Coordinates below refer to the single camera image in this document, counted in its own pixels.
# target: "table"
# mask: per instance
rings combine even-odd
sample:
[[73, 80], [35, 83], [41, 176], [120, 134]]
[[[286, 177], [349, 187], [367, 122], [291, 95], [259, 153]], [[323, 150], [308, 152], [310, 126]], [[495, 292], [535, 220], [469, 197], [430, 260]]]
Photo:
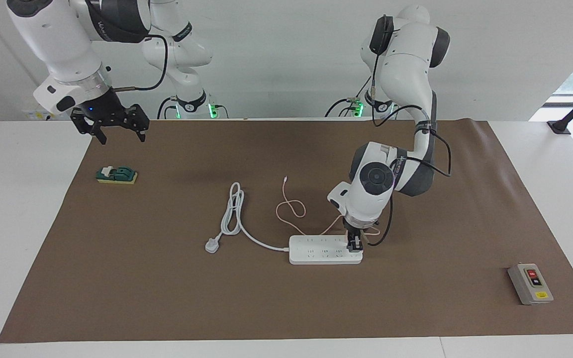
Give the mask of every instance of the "table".
[[[573, 266], [573, 139], [544, 123], [491, 127]], [[68, 122], [0, 122], [0, 330], [59, 211], [89, 141]], [[45, 175], [53, 176], [45, 186]], [[0, 356], [573, 356], [573, 335], [365, 340], [80, 342], [0, 345]]]

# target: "charging cable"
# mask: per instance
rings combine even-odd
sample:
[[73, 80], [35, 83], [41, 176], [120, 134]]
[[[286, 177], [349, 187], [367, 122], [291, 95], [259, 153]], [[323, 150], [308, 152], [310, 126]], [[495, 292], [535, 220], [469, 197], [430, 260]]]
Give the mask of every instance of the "charging cable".
[[[302, 201], [300, 201], [300, 200], [289, 200], [289, 199], [287, 199], [287, 194], [286, 194], [286, 192], [285, 192], [285, 186], [287, 185], [287, 180], [288, 180], [288, 177], [285, 177], [284, 180], [282, 181], [282, 197], [284, 198], [284, 201], [283, 201], [283, 202], [280, 202], [280, 204], [278, 204], [278, 205], [276, 206], [276, 216], [278, 217], [278, 220], [280, 220], [280, 221], [284, 222], [285, 224], [288, 224], [289, 226], [291, 226], [291, 227], [293, 227], [294, 229], [298, 230], [298, 232], [300, 232], [302, 235], [307, 236], [307, 234], [305, 234], [302, 230], [300, 230], [300, 228], [299, 228], [297, 225], [295, 225], [294, 223], [289, 222], [289, 221], [283, 219], [283, 218], [280, 216], [280, 213], [278, 212], [278, 209], [280, 209], [280, 206], [288, 205], [289, 208], [291, 209], [291, 213], [293, 213], [293, 215], [294, 215], [296, 218], [303, 218], [303, 217], [306, 216], [306, 206], [304, 205], [304, 202], [302, 202]], [[301, 214], [298, 214], [298, 213], [295, 211], [295, 208], [293, 207], [292, 202], [295, 202], [296, 204], [300, 204], [300, 206], [302, 206], [302, 213], [301, 213]], [[322, 236], [323, 234], [328, 233], [328, 231], [335, 225], [335, 223], [337, 222], [337, 220], [339, 220], [341, 217], [342, 217], [341, 215], [339, 215], [338, 217], [336, 217], [335, 220], [333, 220], [333, 222], [330, 223], [330, 225], [327, 227], [327, 229], [326, 229], [325, 231], [322, 231], [322, 232], [319, 234], [319, 236]], [[377, 235], [379, 235], [379, 234], [381, 233], [381, 232], [380, 232], [378, 229], [376, 229], [375, 227], [373, 227], [373, 229], [376, 231], [376, 233], [364, 233], [364, 235], [366, 235], [366, 236], [377, 236]]]
[[[250, 238], [252, 242], [257, 243], [266, 249], [288, 252], [288, 247], [273, 247], [271, 245], [267, 245], [266, 243], [259, 242], [253, 236], [251, 236], [248, 231], [246, 231], [241, 218], [243, 202], [245, 202], [245, 192], [240, 187], [240, 183], [235, 182], [231, 185], [231, 188], [229, 188], [229, 201], [227, 201], [227, 209], [225, 210], [225, 215], [222, 216], [222, 221], [220, 222], [220, 233], [216, 235], [215, 238], [210, 238], [207, 241], [205, 244], [205, 250], [210, 254], [214, 254], [216, 251], [218, 251], [218, 247], [220, 246], [218, 242], [223, 235], [233, 236], [239, 234], [240, 231], [242, 231], [248, 238]], [[234, 217], [234, 212], [236, 212], [236, 226], [234, 229], [229, 230], [229, 223]]]

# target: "gray switch box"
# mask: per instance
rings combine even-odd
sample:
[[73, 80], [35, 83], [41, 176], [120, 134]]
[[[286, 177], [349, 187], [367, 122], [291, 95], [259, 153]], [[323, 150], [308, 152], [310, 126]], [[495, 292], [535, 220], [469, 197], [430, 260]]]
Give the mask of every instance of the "gray switch box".
[[518, 264], [507, 269], [516, 293], [523, 304], [550, 303], [554, 301], [548, 284], [535, 264]]

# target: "brown mat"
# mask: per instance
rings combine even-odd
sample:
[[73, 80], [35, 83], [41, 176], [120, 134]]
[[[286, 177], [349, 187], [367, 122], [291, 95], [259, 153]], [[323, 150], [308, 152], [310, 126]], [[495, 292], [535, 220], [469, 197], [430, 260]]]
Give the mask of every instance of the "brown mat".
[[[436, 176], [419, 197], [396, 193], [391, 236], [360, 265], [294, 267], [243, 235], [204, 251], [233, 181], [247, 193], [246, 228], [287, 246], [296, 232], [274, 214], [285, 175], [287, 195], [309, 211], [297, 223], [319, 233], [337, 215], [325, 198], [347, 180], [355, 149], [369, 140], [411, 148], [412, 127], [155, 122], [145, 144], [107, 130], [107, 146], [90, 145], [0, 342], [573, 333], [573, 269], [486, 122], [440, 122], [455, 175]], [[136, 185], [97, 183], [107, 165], [138, 170]], [[519, 261], [539, 265], [553, 303], [519, 304], [505, 271]]]

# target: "plug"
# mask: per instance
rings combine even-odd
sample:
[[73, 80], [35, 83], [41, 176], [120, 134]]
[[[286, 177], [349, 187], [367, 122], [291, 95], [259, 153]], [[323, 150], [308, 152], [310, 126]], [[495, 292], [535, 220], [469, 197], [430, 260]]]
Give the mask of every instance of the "plug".
[[220, 247], [220, 244], [216, 238], [209, 238], [205, 244], [205, 250], [210, 254], [215, 254], [218, 251], [218, 247]]

